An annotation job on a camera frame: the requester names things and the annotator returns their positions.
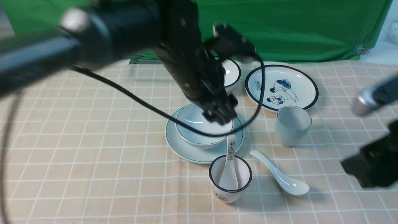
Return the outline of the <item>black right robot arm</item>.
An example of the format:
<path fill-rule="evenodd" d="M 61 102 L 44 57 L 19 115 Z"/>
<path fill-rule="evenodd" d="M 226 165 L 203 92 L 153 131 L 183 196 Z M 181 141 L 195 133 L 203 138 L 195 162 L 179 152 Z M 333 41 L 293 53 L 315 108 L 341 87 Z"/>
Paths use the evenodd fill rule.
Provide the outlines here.
<path fill-rule="evenodd" d="M 398 99 L 397 74 L 376 83 L 354 98 L 351 110 L 357 117 L 366 117 Z M 344 171 L 356 178 L 361 188 L 388 188 L 398 179 L 398 122 L 388 125 L 389 132 L 362 146 L 357 154 L 343 159 Z"/>

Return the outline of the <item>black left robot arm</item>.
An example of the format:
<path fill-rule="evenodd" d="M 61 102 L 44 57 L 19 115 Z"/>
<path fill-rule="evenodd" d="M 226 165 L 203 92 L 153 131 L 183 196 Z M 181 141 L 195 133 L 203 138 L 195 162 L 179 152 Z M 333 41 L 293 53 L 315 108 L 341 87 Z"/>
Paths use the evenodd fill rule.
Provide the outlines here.
<path fill-rule="evenodd" d="M 190 0 L 103 0 L 68 9 L 58 26 L 1 40 L 1 97 L 61 70 L 90 71 L 153 50 L 188 100 L 221 125 L 236 116 L 224 69 L 202 41 Z"/>

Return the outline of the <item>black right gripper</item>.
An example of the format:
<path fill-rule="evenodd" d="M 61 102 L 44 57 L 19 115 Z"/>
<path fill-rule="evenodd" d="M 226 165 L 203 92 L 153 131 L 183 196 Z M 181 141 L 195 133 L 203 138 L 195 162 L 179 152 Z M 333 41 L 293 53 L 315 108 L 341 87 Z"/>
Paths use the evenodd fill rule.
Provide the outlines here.
<path fill-rule="evenodd" d="M 388 188 L 398 180 L 398 121 L 388 125 L 389 133 L 343 159 L 345 173 L 356 178 L 363 189 Z"/>

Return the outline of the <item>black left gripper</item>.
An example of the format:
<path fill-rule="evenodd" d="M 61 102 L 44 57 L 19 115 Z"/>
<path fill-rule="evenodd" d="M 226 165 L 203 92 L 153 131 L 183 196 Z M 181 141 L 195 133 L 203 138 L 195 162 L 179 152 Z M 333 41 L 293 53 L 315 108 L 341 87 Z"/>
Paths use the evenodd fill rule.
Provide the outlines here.
<path fill-rule="evenodd" d="M 236 117 L 237 98 L 224 87 L 225 69 L 220 62 L 203 66 L 199 70 L 183 69 L 180 88 L 184 95 L 203 110 L 203 116 L 220 125 Z"/>

